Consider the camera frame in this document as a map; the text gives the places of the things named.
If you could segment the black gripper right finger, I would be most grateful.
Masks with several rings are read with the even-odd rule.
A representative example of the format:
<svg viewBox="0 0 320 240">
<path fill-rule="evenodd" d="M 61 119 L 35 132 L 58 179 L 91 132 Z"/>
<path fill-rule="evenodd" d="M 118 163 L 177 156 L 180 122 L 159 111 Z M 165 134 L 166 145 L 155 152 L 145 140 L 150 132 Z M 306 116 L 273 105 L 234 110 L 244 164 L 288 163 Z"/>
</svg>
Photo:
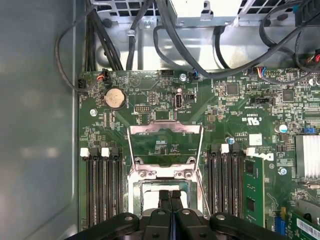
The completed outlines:
<svg viewBox="0 0 320 240">
<path fill-rule="evenodd" d="M 183 207 L 179 190 L 171 192 L 171 208 L 176 240 L 281 240 L 283 238 L 279 233 L 223 212 L 217 212 L 206 219 L 196 210 Z"/>
</svg>

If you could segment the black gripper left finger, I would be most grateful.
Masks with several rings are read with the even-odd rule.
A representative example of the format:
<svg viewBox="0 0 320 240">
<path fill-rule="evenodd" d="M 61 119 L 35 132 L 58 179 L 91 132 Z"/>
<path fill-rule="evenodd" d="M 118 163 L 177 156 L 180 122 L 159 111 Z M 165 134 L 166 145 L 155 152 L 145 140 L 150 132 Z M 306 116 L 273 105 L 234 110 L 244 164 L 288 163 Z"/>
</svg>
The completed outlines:
<svg viewBox="0 0 320 240">
<path fill-rule="evenodd" d="M 168 240 L 171 234 L 172 205 L 170 192 L 159 192 L 158 208 L 142 217 L 120 213 L 74 235 L 76 240 Z"/>
</svg>

